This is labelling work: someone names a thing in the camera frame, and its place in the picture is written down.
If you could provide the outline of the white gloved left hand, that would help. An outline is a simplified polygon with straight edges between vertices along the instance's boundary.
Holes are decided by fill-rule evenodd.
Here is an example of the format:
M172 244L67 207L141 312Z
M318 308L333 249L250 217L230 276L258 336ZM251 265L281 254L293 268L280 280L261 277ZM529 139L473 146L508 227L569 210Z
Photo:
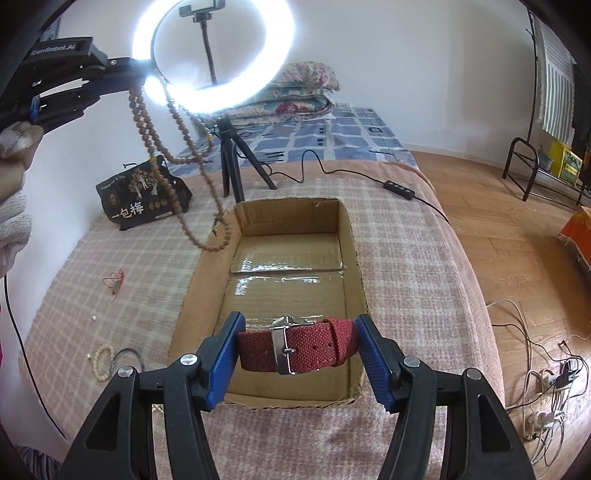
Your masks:
M13 267L32 228L23 192L25 174L43 138L42 127L16 122L1 132L1 276Z

